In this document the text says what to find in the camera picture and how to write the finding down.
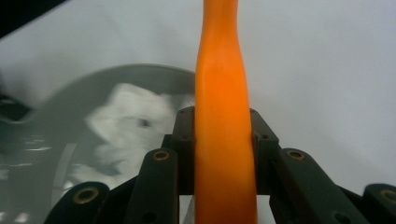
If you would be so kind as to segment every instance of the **orange handle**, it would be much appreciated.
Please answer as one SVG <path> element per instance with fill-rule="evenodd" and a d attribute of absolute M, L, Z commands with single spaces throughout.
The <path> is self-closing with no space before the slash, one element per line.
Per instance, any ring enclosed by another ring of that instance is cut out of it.
<path fill-rule="evenodd" d="M 237 0 L 205 0 L 196 68 L 195 223 L 257 223 Z"/>

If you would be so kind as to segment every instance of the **white surface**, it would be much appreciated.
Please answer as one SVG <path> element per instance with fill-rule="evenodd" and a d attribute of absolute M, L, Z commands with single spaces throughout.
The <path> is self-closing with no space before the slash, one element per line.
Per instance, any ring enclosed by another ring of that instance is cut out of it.
<path fill-rule="evenodd" d="M 251 107 L 281 146 L 310 153 L 355 192 L 396 185 L 396 3 L 240 0 L 239 9 Z M 0 69 L 7 90 L 37 107 L 109 66 L 193 71 L 201 14 L 201 0 L 70 1 L 1 39 Z"/>

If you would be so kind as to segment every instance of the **orange silicone utensil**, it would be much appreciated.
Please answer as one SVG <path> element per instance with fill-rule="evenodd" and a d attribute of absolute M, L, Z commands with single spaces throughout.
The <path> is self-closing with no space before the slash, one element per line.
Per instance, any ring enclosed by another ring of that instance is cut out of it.
<path fill-rule="evenodd" d="M 257 223 L 237 0 L 205 0 L 196 68 L 195 223 Z"/>

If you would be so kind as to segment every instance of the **orange object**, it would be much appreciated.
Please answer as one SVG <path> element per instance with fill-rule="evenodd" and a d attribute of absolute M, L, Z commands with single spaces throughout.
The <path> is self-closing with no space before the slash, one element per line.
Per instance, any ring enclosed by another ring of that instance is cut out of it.
<path fill-rule="evenodd" d="M 257 223 L 237 0 L 205 0 L 196 69 L 195 223 Z"/>

